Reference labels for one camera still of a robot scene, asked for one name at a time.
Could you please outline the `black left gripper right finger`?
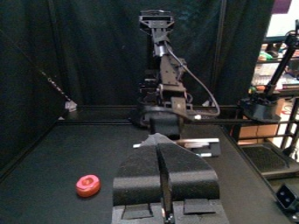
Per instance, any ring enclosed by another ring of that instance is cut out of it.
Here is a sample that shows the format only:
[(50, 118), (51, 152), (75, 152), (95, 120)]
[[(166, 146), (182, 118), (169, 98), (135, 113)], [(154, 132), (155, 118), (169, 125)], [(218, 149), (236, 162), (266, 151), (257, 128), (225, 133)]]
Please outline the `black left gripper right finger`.
[(165, 222), (230, 224), (221, 203), (218, 174), (202, 157), (157, 135)]

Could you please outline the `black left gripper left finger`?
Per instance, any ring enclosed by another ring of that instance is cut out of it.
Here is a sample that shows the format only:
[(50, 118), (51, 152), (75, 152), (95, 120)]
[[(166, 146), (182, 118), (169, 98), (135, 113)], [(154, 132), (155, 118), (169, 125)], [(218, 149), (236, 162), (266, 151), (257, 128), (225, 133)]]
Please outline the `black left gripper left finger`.
[(119, 166), (111, 224), (165, 224), (162, 134), (150, 135)]

